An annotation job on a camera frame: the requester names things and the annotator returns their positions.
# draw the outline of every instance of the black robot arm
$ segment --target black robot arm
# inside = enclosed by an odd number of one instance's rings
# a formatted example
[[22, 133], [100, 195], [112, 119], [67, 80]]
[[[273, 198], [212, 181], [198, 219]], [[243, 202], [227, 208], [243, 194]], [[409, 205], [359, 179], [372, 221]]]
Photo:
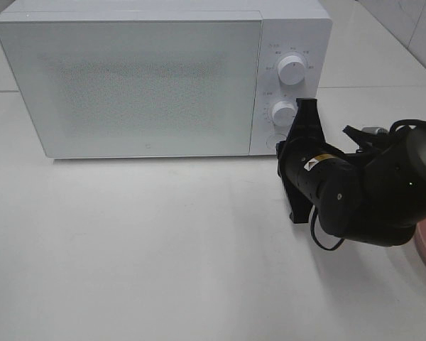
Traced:
[[317, 100], [297, 103], [277, 145], [291, 220], [308, 222], [315, 206], [327, 234], [385, 247], [408, 242], [426, 218], [426, 121], [398, 121], [389, 131], [347, 126], [359, 150], [343, 153], [325, 142]]

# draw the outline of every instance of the table surface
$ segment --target table surface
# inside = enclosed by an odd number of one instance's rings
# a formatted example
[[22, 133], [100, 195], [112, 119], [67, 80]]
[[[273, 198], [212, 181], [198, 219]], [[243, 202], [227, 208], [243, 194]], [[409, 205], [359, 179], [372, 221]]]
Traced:
[[[320, 87], [426, 85], [426, 69], [361, 4], [321, 0], [333, 19]], [[0, 91], [16, 91], [0, 48]]]
[[[426, 119], [426, 87], [318, 98], [346, 151], [346, 124]], [[414, 244], [318, 249], [276, 165], [53, 161], [19, 93], [0, 93], [0, 340], [426, 340]]]

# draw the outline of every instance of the microwave knob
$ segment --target microwave knob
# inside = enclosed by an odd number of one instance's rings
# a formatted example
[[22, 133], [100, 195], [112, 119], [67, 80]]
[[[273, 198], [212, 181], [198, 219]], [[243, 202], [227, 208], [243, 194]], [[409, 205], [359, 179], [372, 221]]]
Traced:
[[297, 53], [286, 55], [278, 63], [278, 75], [282, 83], [295, 85], [305, 78], [306, 59]]
[[271, 108], [271, 119], [276, 126], [290, 126], [296, 114], [295, 105], [291, 102], [278, 102]]

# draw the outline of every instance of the microwave door window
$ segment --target microwave door window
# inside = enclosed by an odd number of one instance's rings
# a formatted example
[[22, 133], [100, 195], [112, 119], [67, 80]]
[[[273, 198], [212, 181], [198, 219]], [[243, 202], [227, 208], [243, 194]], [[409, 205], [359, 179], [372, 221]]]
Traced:
[[249, 153], [260, 21], [6, 23], [48, 156]]

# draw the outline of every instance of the white microwave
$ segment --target white microwave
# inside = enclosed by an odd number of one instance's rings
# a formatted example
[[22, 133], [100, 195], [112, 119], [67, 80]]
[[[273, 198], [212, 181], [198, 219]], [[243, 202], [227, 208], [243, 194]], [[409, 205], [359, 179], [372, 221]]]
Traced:
[[0, 42], [48, 157], [265, 155], [331, 27], [317, 0], [16, 0]]

